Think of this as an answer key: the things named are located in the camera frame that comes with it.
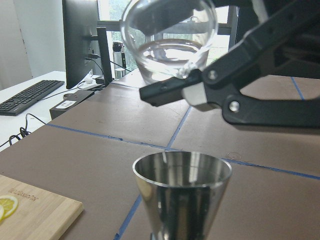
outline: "lemon slice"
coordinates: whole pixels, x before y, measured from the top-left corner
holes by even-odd
[[[0,196],[0,205],[3,208],[3,216],[0,219],[5,219],[15,212],[18,207],[18,199],[15,196],[3,195]]]
[[[4,216],[4,213],[5,213],[5,209],[2,205],[0,205],[0,221],[1,221],[2,217]]]

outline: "keyboard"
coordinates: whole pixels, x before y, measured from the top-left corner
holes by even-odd
[[[17,116],[63,85],[64,81],[42,80],[0,103],[0,116]]]

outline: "white wall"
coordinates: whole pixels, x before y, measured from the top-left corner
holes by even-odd
[[[13,2],[32,76],[38,77],[51,71],[65,71],[62,0]]]
[[[0,90],[31,78],[13,0],[0,0]]]

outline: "stainless steel jigger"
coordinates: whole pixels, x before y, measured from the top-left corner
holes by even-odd
[[[156,240],[205,240],[232,174],[198,152],[160,152],[133,164]]]

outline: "cutting board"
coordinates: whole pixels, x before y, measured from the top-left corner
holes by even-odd
[[[0,175],[0,196],[18,199],[16,211],[0,221],[1,240],[58,240],[82,212],[81,202]]]

